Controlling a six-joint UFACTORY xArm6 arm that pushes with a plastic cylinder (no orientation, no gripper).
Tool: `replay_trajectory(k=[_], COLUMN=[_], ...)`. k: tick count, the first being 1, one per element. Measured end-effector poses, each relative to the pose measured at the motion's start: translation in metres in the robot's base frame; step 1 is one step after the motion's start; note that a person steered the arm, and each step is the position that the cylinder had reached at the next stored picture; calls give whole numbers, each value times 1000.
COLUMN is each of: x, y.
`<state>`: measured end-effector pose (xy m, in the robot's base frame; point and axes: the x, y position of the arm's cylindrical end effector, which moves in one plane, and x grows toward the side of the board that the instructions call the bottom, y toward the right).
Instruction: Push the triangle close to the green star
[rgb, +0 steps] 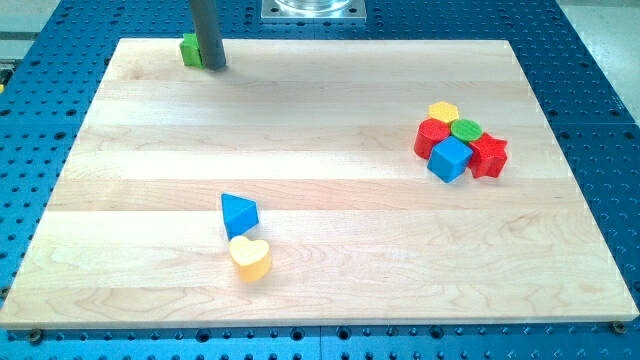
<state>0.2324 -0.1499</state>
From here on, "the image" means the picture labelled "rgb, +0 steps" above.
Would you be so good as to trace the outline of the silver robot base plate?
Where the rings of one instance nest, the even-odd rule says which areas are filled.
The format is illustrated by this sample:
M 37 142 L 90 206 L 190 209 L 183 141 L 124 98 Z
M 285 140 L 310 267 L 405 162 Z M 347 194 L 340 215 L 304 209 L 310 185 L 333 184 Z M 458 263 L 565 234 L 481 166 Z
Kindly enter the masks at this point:
M 365 20 L 365 0 L 262 0 L 261 19 L 268 22 L 296 20 Z

